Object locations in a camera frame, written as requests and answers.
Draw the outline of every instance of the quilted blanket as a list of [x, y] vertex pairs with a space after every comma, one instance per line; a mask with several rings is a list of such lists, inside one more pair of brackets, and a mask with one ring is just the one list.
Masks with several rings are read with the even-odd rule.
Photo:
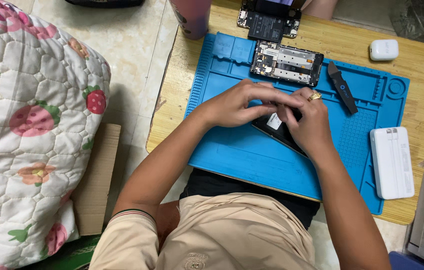
[[0, 269], [40, 261], [78, 237], [69, 196], [109, 82], [100, 54], [0, 0]]

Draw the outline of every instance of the gold ring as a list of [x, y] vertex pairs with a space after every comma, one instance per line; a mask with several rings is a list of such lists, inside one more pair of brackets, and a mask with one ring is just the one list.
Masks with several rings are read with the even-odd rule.
[[319, 98], [320, 99], [322, 98], [322, 94], [320, 94], [318, 92], [315, 92], [307, 100], [308, 101], [313, 101], [314, 99], [316, 100], [316, 99], [319, 99]]

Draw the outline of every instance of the beige shirt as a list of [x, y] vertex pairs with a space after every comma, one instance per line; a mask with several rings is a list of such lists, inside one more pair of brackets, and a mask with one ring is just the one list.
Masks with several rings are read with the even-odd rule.
[[315, 269], [311, 236], [271, 197], [195, 195], [180, 200], [180, 215], [158, 254], [153, 218], [137, 210], [116, 214], [90, 269]]

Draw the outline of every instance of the black pry tool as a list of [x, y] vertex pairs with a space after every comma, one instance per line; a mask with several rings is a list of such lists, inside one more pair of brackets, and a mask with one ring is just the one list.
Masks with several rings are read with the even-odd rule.
[[355, 100], [353, 99], [349, 86], [342, 78], [342, 72], [332, 61], [330, 61], [329, 68], [327, 70], [329, 72], [330, 78], [332, 78], [333, 84], [335, 85], [335, 89], [339, 93], [347, 108], [349, 108], [350, 114], [358, 113], [359, 110], [357, 109], [357, 106], [355, 106]]

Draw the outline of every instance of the blue silicone repair mat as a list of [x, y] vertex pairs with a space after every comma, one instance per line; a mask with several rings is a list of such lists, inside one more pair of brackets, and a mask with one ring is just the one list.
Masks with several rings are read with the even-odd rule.
[[[292, 93], [304, 85], [249, 72], [255, 41], [227, 34], [208, 34], [187, 104], [187, 116], [200, 103], [244, 78], [269, 81]], [[388, 72], [334, 61], [347, 81], [359, 112], [350, 115], [327, 73], [324, 59], [315, 87], [329, 108], [332, 138], [353, 182], [373, 214], [381, 214], [377, 196], [369, 132], [400, 126], [410, 80]], [[212, 128], [201, 140], [189, 165], [285, 192], [322, 199], [315, 169], [307, 158], [269, 138], [247, 123], [235, 128]]]

